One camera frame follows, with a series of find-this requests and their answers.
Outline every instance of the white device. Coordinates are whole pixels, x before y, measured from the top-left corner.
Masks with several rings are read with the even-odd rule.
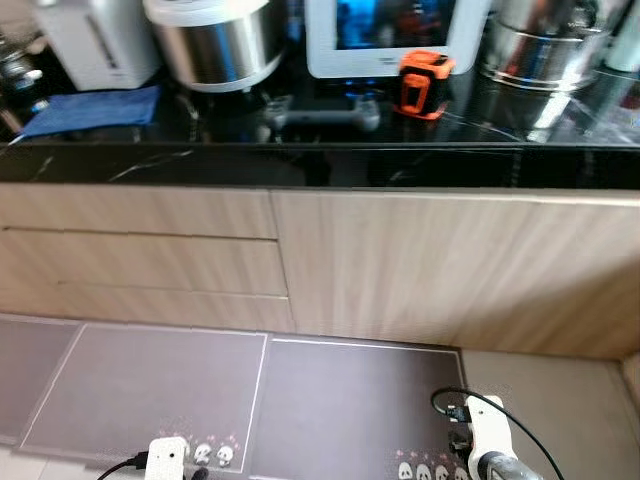
[[[141,0],[32,0],[78,90],[133,89],[160,67]]]
[[[189,444],[182,437],[156,438],[149,444],[145,480],[182,480]]]
[[[485,398],[504,407],[499,397]],[[504,413],[476,397],[467,399],[467,408],[471,417],[469,429],[473,434],[468,462],[472,480],[543,480],[518,460]]]
[[[496,396],[487,396],[489,400],[504,407],[502,400]],[[478,476],[478,463],[489,452],[500,452],[517,459],[511,441],[511,429],[507,417],[474,397],[467,399],[467,407],[471,415],[469,428],[473,432],[473,450],[469,456],[469,472],[473,480],[485,480]]]
[[[640,0],[636,0],[636,3],[629,11],[624,26],[605,60],[607,67],[621,72],[637,72],[640,70],[638,25],[640,25]]]
[[[393,77],[416,48],[475,61],[492,0],[306,0],[307,61],[316,78]]]

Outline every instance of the tile floor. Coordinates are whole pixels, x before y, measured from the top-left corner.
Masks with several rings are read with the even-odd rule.
[[[567,479],[640,478],[640,421],[618,365],[485,352],[464,352],[463,359],[470,386],[502,396],[548,445]],[[514,430],[513,437],[516,453],[553,479],[522,434]],[[96,480],[100,473],[0,447],[0,480]]]

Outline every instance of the black marble countertop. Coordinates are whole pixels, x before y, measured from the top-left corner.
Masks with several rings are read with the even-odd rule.
[[[450,80],[441,119],[392,112],[384,81],[336,86],[287,62],[249,94],[195,94],[161,80],[146,127],[111,127],[0,144],[0,182],[270,187],[508,187],[640,190],[640,81],[600,71],[572,94]],[[263,122],[269,98],[366,89],[382,124],[288,129]]]

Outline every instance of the light wood cabinet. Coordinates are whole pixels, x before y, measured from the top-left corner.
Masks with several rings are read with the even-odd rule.
[[[628,357],[622,363],[622,373],[629,386],[631,396],[636,402],[636,407],[640,411],[640,352]]]
[[[266,190],[5,184],[0,185],[0,225],[276,238]]]
[[[274,192],[300,333],[620,358],[640,344],[640,200]]]
[[[22,249],[16,249],[6,231],[0,230],[0,288],[15,288],[39,280],[37,270],[29,268],[31,262],[23,258]]]
[[[270,240],[8,231],[4,244],[50,283],[286,295]]]
[[[61,285],[76,318],[154,324],[294,331],[286,297]]]
[[[0,285],[0,312],[59,318],[73,315],[58,289],[46,283]]]

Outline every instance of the blue cloth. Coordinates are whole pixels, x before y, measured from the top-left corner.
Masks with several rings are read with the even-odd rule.
[[[25,137],[113,125],[148,125],[153,118],[160,87],[131,91],[54,95],[49,107],[22,131]]]

